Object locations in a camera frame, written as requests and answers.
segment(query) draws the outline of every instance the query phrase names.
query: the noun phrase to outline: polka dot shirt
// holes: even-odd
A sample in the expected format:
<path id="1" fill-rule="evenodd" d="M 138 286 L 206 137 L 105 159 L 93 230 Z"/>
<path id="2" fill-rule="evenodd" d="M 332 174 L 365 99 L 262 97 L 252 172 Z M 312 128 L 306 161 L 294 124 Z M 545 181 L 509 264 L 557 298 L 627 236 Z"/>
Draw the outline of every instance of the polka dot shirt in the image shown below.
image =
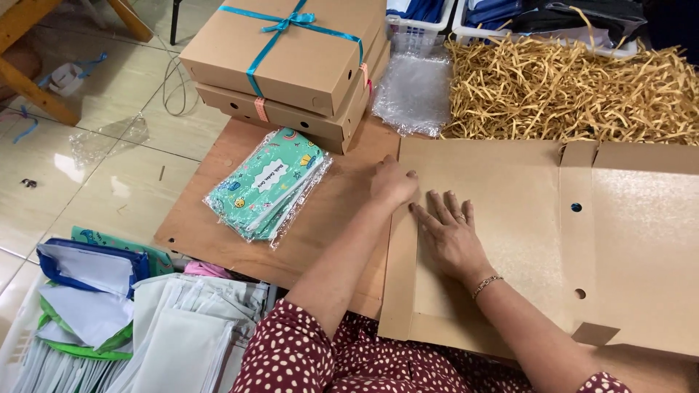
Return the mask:
<path id="1" fill-rule="evenodd" d="M 230 393 L 532 393 L 524 373 L 440 345 L 377 336 L 378 322 L 345 314 L 331 341 L 311 314 L 284 299 L 255 328 Z M 630 393 L 606 373 L 583 393 Z"/>

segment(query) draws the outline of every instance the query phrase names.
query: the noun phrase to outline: cable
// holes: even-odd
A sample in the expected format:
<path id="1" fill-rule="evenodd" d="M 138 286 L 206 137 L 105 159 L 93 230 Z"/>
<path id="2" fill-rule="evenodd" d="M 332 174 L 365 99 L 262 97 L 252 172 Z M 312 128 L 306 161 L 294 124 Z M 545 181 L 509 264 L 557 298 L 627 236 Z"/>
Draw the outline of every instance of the cable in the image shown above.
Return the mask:
<path id="1" fill-rule="evenodd" d="M 198 94 L 196 95 L 196 100 L 194 101 L 194 105 L 192 105 L 192 107 L 187 112 L 185 112 L 185 109 L 187 107 L 187 89 L 185 88 L 185 77 L 182 76 L 182 72 L 180 71 L 180 67 L 178 67 L 177 60 L 175 60 L 175 57 L 172 55 L 173 52 L 168 49 L 167 45 L 165 44 L 165 41 L 163 41 L 163 39 L 160 38 L 158 33 L 156 33 L 150 27 L 148 27 L 148 25 L 135 12 L 133 12 L 131 10 L 130 4 L 126 5 L 124 3 L 124 0 L 118 0 L 118 1 L 124 6 L 124 8 L 129 13 L 131 13 L 136 19 L 138 19 L 139 22 L 143 23 L 143 26 L 145 26 L 145 28 L 148 29 L 148 31 L 150 31 L 155 38 L 158 38 L 158 41 L 160 41 L 160 44 L 163 45 L 163 49 L 165 49 L 165 52 L 168 54 L 168 57 L 170 57 L 170 61 L 168 62 L 168 66 L 165 68 L 165 76 L 163 77 L 163 106 L 165 107 L 165 110 L 167 110 L 167 112 L 169 114 L 171 114 L 172 116 L 185 116 L 185 115 L 187 115 L 189 112 L 192 111 L 192 109 L 194 109 L 194 107 L 199 102 L 199 95 Z M 165 97 L 165 83 L 167 82 L 168 76 L 170 73 L 170 64 L 175 64 L 175 71 L 177 71 L 178 74 L 180 75 L 180 84 L 177 85 L 177 87 L 175 87 L 173 89 L 173 91 L 171 91 L 170 94 L 168 94 L 167 97 Z M 182 109 L 180 109 L 180 111 L 177 113 L 171 112 L 170 108 L 168 108 L 168 102 L 170 101 L 170 97 L 173 95 L 173 93 L 176 92 L 177 89 L 179 89 L 180 87 L 182 87 L 182 93 L 183 93 L 182 94 Z"/>

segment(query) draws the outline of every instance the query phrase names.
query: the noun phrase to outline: flattened cardboard box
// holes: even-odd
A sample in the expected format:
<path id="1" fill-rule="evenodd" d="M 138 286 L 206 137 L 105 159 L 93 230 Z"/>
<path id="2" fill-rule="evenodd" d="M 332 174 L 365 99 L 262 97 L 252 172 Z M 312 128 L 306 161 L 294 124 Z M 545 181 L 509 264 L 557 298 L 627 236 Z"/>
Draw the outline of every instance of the flattened cardboard box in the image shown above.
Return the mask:
<path id="1" fill-rule="evenodd" d="M 404 138 L 399 161 L 423 206 L 431 189 L 473 201 L 493 266 L 576 341 L 698 356 L 699 148 L 580 141 L 561 159 L 560 147 Z M 391 233 L 379 335 L 513 357 L 407 208 Z"/>
<path id="2" fill-rule="evenodd" d="M 223 6 L 287 18 L 296 0 L 226 0 Z M 299 13 L 315 14 L 318 27 L 359 37 L 366 56 L 369 43 L 384 23 L 384 4 L 375 0 L 307 0 Z M 246 71 L 268 44 L 275 25 L 217 10 L 180 54 L 195 82 L 255 94 Z M 289 25 L 254 71 L 265 98 L 332 116 L 359 70 L 357 42 Z"/>
<path id="3" fill-rule="evenodd" d="M 385 30 L 380 29 L 365 55 L 370 79 L 375 77 L 373 76 L 373 71 L 379 59 L 383 56 L 388 56 L 388 53 L 383 53 L 384 49 L 389 47 L 389 42 L 385 37 Z M 267 100 L 264 103 L 265 114 L 268 121 L 273 124 L 304 131 L 309 134 L 316 134 L 324 138 L 343 141 L 349 137 L 353 127 L 356 128 L 356 123 L 352 126 L 351 120 L 347 120 L 348 108 L 351 106 L 350 103 L 352 101 L 361 98 L 362 84 L 363 74 L 361 72 L 356 73 L 343 104 L 332 117 L 324 117 L 271 100 Z M 255 95 L 234 92 L 201 83 L 197 83 L 196 89 L 208 106 L 218 108 L 221 112 L 233 117 L 248 116 L 259 119 L 257 107 L 255 106 L 255 100 L 257 99 Z"/>
<path id="4" fill-rule="evenodd" d="M 386 70 L 386 65 L 389 62 L 389 52 L 390 43 L 385 41 L 383 50 L 381 51 L 379 59 L 377 60 L 376 67 L 371 71 L 371 80 L 379 80 L 383 75 L 384 71 Z M 360 75 L 355 81 L 356 86 L 354 87 L 353 95 L 347 98 L 346 102 L 343 103 L 343 106 L 340 107 L 338 114 L 332 118 L 328 119 L 303 110 L 290 109 L 282 104 L 271 104 L 269 106 L 266 104 L 266 107 L 268 107 L 266 112 L 270 120 L 270 122 L 267 124 L 277 124 L 283 127 L 297 129 L 303 132 L 304 136 L 306 136 L 320 148 L 329 152 L 344 154 L 347 152 L 350 141 L 352 140 L 356 128 L 359 126 L 359 121 L 361 120 L 361 117 L 366 109 L 366 105 L 369 101 L 370 92 L 368 87 L 363 87 L 363 83 L 363 76 Z M 216 100 L 220 99 L 220 97 L 215 98 L 210 96 L 212 93 L 212 89 L 210 87 L 206 87 L 206 90 L 204 90 L 202 89 L 202 85 L 197 85 L 197 90 L 207 103 L 209 103 L 212 98 Z M 221 112 L 227 115 L 232 115 L 232 113 L 235 113 L 235 110 L 231 110 L 230 105 L 228 105 L 228 102 L 230 102 L 229 97 L 223 96 L 223 99 L 226 99 L 224 103 L 229 107 L 229 109 L 221 109 Z M 234 117 L 255 125 L 264 123 L 252 116 Z M 301 125 L 302 122 L 306 123 L 308 127 L 303 127 L 303 125 Z"/>

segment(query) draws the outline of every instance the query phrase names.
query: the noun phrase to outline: woman's right hand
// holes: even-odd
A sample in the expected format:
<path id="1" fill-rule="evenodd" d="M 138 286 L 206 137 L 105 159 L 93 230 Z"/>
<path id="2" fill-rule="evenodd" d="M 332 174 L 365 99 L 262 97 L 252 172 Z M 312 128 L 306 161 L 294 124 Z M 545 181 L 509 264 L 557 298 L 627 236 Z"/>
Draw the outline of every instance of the woman's right hand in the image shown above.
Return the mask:
<path id="1" fill-rule="evenodd" d="M 462 209 L 453 191 L 445 198 L 449 207 L 435 190 L 429 192 L 429 199 L 438 218 L 416 203 L 411 203 L 410 207 L 421 224 L 432 258 L 447 275 L 473 292 L 483 280 L 497 274 L 476 236 L 473 205 L 468 200 Z"/>

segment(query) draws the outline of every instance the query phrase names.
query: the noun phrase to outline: tile floor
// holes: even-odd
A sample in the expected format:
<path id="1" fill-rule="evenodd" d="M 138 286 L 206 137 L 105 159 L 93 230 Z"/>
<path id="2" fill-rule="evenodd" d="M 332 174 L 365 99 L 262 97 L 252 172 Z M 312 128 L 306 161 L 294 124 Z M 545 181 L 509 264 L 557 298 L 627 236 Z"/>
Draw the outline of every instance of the tile floor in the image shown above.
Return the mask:
<path id="1" fill-rule="evenodd" d="M 179 41 L 170 46 L 172 1 L 131 2 L 175 58 L 220 3 L 183 1 Z M 38 242 L 69 237 L 78 225 L 153 245 L 153 234 L 229 119 L 198 100 L 193 82 L 184 69 L 180 79 L 157 38 L 149 43 L 130 39 L 106 1 L 95 6 L 108 25 L 105 30 L 79 2 L 64 2 L 27 33 L 43 60 L 37 79 L 63 63 L 107 52 L 107 60 L 64 99 L 81 114 L 78 126 L 55 122 L 22 97 L 0 102 L 0 115 L 25 105 L 39 121 L 16 144 L 13 139 L 32 121 L 0 122 L 0 341 L 41 271 L 35 265 Z M 170 95 L 168 109 L 174 113 L 186 95 L 182 115 L 168 114 L 163 93 Z M 129 127 L 139 112 L 147 131 L 136 127 L 140 121 Z M 81 141 L 82 150 L 74 152 L 71 137 Z M 26 188 L 20 183 L 25 178 L 37 187 Z"/>

